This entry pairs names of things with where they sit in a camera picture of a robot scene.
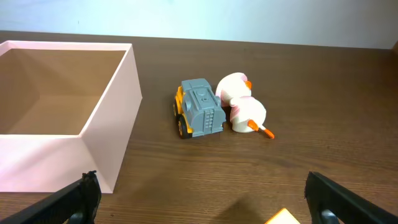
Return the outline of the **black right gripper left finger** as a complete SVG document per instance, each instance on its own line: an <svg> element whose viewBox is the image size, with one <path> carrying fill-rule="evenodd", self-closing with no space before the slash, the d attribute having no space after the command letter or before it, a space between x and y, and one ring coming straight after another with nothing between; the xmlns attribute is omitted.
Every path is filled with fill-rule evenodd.
<svg viewBox="0 0 398 224"><path fill-rule="evenodd" d="M94 224L101 201L96 172L49 195L41 201L1 220L1 224Z"/></svg>

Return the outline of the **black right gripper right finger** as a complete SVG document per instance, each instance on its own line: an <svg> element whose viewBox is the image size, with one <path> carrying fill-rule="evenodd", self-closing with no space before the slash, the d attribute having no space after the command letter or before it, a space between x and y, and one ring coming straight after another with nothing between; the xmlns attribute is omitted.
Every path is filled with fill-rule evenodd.
<svg viewBox="0 0 398 224"><path fill-rule="evenodd" d="M397 224L397 216L319 172L309 172L304 197L312 223Z"/></svg>

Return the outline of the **white duck toy pink hat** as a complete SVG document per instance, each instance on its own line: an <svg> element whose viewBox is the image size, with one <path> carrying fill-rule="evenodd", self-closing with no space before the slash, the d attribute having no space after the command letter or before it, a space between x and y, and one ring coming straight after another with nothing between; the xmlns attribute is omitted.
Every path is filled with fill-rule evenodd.
<svg viewBox="0 0 398 224"><path fill-rule="evenodd" d="M266 109L252 96L252 83L242 72L229 74L221 79L215 95L220 97L222 107L230 107L229 120L237 133L262 131L271 139L275 135L264 126Z"/></svg>

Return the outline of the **grey and yellow toy truck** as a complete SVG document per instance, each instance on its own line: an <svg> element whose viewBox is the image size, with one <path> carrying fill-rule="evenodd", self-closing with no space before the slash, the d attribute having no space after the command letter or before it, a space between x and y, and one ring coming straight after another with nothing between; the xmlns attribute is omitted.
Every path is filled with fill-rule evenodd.
<svg viewBox="0 0 398 224"><path fill-rule="evenodd" d="M174 97L174 115L181 138L204 136L223 131L226 113L221 99L204 78L184 80Z"/></svg>

